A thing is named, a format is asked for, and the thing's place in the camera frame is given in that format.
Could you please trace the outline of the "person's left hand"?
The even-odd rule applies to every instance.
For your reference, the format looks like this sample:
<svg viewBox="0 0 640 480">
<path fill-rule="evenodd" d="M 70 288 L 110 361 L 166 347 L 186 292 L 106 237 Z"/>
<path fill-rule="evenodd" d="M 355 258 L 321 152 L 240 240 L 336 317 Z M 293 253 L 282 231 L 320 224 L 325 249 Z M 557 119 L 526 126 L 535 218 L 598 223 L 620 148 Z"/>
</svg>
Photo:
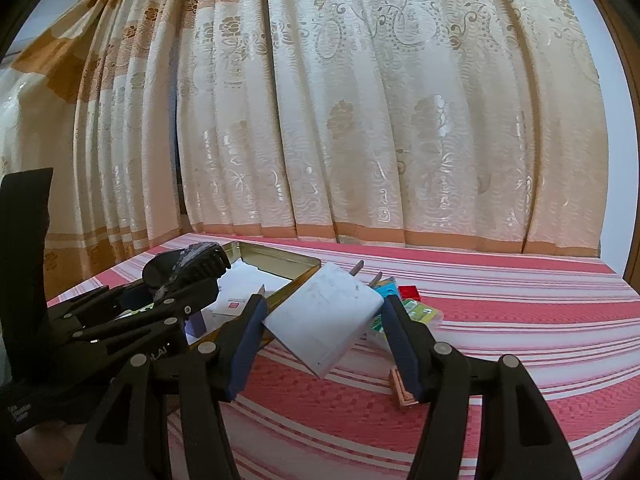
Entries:
<svg viewBox="0 0 640 480">
<path fill-rule="evenodd" d="M 85 425 L 45 422 L 16 437 L 16 442 L 43 479 L 62 479 Z"/>
</svg>

